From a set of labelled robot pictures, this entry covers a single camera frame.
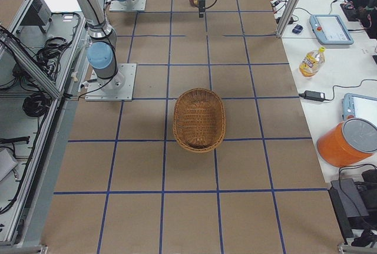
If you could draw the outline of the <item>oval woven wicker basket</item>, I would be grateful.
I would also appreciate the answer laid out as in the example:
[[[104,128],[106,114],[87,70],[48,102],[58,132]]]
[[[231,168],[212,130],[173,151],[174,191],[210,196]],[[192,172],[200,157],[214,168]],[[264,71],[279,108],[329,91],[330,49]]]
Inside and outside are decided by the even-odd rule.
[[[222,143],[225,132],[225,109],[215,92],[194,88],[179,96],[174,106],[173,134],[183,149],[210,152]]]

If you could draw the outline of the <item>blue computer mouse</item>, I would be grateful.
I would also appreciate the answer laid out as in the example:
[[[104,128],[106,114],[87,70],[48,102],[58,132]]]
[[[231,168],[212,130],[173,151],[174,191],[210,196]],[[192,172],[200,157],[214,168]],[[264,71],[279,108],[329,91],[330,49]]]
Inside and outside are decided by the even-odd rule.
[[[292,29],[292,32],[294,34],[300,34],[303,31],[303,27],[299,24],[295,25],[295,27]]]

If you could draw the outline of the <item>yellow drink bottle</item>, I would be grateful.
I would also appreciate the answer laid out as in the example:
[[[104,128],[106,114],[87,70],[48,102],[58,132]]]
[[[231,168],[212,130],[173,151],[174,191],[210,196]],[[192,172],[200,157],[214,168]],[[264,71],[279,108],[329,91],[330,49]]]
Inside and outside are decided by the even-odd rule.
[[[310,51],[306,54],[299,65],[299,71],[304,77],[314,76],[321,66],[325,63],[325,47],[319,47],[317,50]]]

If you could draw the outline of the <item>blue teach pendant far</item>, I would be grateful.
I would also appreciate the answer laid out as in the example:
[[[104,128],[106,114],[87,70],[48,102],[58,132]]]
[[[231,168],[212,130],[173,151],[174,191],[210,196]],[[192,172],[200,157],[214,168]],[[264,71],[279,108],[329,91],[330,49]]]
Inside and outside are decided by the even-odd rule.
[[[339,15],[311,15],[310,26],[322,45],[352,45],[354,43]]]

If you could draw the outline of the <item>blue teach pendant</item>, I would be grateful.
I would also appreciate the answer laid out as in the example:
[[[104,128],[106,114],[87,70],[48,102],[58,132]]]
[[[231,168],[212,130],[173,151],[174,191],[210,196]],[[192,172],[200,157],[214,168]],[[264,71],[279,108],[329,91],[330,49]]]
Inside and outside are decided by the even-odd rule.
[[[310,26],[322,45],[352,45],[354,43],[339,15],[311,15]]]
[[[349,118],[362,118],[376,125],[376,98],[347,93],[342,100],[342,117],[344,120]]]

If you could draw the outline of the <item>black power adapter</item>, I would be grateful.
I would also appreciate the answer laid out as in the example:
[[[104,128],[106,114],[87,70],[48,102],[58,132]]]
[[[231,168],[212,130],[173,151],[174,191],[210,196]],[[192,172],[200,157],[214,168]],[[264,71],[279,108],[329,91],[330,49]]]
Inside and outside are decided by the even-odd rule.
[[[324,93],[321,93],[318,91],[311,91],[311,90],[305,90],[303,93],[299,93],[299,97],[305,100],[318,101],[318,102],[323,102],[326,100]]]

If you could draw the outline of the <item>grey control box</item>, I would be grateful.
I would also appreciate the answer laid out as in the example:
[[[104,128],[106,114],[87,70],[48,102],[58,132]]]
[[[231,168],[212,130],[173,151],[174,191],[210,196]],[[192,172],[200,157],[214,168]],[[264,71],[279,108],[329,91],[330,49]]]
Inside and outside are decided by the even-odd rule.
[[[39,27],[41,32],[46,34],[52,21],[51,17],[52,12],[44,0],[33,0],[20,26]]]

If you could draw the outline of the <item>blue teach pendant near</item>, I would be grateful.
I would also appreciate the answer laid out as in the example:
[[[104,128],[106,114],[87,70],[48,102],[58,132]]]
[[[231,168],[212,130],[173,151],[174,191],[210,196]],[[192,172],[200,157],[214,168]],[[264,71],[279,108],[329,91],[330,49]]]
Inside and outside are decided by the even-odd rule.
[[[344,120],[349,118],[362,118],[376,125],[376,98],[347,93],[342,100],[342,117]]]

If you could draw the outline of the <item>orange bucket with grey lid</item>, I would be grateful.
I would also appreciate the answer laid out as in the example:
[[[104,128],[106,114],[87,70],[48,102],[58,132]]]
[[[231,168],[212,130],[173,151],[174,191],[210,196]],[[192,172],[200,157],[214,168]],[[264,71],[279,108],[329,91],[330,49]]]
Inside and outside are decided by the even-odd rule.
[[[329,164],[348,166],[376,153],[376,126],[362,118],[350,118],[321,136],[316,146]]]

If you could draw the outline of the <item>black laptop stand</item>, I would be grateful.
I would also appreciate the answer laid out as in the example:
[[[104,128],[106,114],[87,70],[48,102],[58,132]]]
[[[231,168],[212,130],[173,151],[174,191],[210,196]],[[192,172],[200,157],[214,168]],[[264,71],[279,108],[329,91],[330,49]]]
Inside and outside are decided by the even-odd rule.
[[[353,179],[331,181],[328,193],[345,243],[356,237],[354,230],[369,229],[369,213]]]

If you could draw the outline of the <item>aluminium frame rail left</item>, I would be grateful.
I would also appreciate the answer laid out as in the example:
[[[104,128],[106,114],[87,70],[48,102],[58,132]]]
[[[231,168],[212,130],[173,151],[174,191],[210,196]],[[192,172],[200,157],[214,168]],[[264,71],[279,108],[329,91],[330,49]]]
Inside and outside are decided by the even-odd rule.
[[[1,26],[1,41],[15,57],[15,61],[23,68],[52,98],[60,99],[62,92],[57,89],[53,81],[39,68],[37,62],[27,50],[15,39],[13,34]]]

